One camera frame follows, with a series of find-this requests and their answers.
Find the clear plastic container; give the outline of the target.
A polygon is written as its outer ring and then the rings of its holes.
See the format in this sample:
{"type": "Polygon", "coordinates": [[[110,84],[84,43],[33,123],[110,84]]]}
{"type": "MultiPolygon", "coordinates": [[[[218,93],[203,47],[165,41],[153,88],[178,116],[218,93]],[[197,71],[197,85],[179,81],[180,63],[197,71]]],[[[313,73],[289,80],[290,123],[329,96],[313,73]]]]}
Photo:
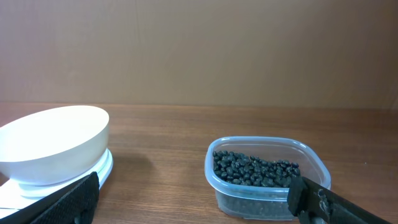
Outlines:
{"type": "Polygon", "coordinates": [[[231,136],[213,141],[205,157],[205,177],[218,207],[235,217],[291,220],[287,195],[292,180],[304,176],[330,189],[331,175],[317,154],[287,138],[231,136]]]}

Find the white bowl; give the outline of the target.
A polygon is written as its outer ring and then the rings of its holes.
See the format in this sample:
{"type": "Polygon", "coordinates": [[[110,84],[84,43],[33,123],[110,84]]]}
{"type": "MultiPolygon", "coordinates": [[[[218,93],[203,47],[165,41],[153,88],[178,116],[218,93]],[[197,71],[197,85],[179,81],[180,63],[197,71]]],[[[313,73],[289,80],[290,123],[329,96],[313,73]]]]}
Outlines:
{"type": "Polygon", "coordinates": [[[27,185],[72,179],[93,167],[108,146],[109,114],[87,105],[63,106],[1,127],[1,173],[27,185]]]}

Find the black beans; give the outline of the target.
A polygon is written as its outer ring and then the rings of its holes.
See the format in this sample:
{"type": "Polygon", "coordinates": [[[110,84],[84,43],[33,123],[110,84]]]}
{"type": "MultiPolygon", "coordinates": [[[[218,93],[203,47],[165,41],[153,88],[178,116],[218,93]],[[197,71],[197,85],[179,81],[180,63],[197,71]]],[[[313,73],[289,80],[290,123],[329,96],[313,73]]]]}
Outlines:
{"type": "Polygon", "coordinates": [[[289,188],[292,179],[301,176],[299,164],[288,160],[267,161],[233,151],[212,156],[215,175],[229,184],[289,188]]]}

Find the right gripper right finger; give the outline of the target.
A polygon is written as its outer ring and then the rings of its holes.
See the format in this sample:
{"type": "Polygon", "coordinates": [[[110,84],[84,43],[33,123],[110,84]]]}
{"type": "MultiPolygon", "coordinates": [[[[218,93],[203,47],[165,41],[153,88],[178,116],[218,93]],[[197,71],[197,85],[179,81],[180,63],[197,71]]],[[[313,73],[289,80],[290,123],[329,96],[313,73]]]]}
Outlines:
{"type": "Polygon", "coordinates": [[[390,224],[306,177],[292,179],[287,203],[300,223],[390,224]]]}

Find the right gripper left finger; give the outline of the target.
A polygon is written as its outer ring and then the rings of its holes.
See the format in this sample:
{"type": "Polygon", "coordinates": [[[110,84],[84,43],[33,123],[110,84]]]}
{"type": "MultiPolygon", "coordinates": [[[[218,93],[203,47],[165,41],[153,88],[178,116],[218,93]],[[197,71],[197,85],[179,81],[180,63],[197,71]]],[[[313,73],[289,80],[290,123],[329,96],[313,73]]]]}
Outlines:
{"type": "Polygon", "coordinates": [[[91,224],[100,182],[92,172],[66,187],[1,219],[1,224],[91,224]]]}

